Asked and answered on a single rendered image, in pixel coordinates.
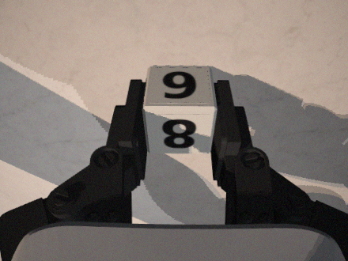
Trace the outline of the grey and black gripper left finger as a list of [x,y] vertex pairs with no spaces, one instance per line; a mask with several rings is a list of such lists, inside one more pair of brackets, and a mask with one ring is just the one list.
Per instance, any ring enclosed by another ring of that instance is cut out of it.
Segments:
[[[89,165],[39,198],[0,217],[2,261],[11,261],[23,237],[44,225],[65,221],[132,224],[131,192],[146,173],[142,103],[146,83],[131,79],[125,105],[116,105],[106,146]],[[125,209],[124,209],[125,203]],[[125,216],[124,216],[125,215]]]

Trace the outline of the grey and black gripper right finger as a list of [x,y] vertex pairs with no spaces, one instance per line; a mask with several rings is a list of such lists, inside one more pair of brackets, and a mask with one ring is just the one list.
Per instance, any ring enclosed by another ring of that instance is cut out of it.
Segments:
[[348,214],[318,200],[270,167],[253,147],[243,106],[229,80],[214,83],[217,116],[211,147],[213,180],[226,192],[225,225],[295,224],[331,236],[348,261]]

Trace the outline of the white digit cube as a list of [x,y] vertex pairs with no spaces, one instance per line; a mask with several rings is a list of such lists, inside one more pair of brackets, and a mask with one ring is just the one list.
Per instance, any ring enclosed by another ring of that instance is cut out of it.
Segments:
[[210,153],[217,111],[208,66],[148,68],[142,115],[149,153]]

